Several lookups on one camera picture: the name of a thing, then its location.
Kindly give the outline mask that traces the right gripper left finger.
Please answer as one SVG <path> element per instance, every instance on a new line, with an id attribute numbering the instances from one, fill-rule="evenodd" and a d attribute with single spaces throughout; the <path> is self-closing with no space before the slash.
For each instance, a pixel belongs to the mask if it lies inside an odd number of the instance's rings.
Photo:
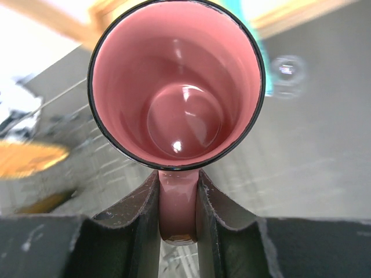
<path id="1" fill-rule="evenodd" d="M 157 277 L 159 177 L 98 213 L 1 217 L 2 277 Z"/>

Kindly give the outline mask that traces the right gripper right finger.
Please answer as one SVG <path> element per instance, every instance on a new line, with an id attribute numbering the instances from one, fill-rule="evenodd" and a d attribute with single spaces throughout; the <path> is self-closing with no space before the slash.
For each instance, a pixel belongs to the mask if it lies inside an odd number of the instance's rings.
<path id="1" fill-rule="evenodd" d="M 201 171 L 197 192 L 201 277 L 369 277 L 370 221 L 259 217 Z"/>

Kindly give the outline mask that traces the yellow woven-pattern plate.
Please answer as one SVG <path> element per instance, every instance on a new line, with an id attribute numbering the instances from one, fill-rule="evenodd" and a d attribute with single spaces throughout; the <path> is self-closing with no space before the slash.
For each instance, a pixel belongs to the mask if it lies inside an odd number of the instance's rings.
<path id="1" fill-rule="evenodd" d="M 69 154 L 68 148 L 57 144 L 1 140 L 1 178 L 31 176 L 61 162 Z"/>

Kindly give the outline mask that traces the pink ceramic mug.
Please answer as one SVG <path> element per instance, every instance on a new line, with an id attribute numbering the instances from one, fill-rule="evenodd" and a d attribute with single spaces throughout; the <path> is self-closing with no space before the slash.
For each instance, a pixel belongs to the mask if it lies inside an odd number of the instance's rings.
<path id="1" fill-rule="evenodd" d="M 195 243 L 201 168 L 241 143 L 263 105 L 264 61 L 251 32 L 211 1 L 145 1 L 104 31 L 87 83 L 110 144 L 158 172 L 161 238 Z"/>

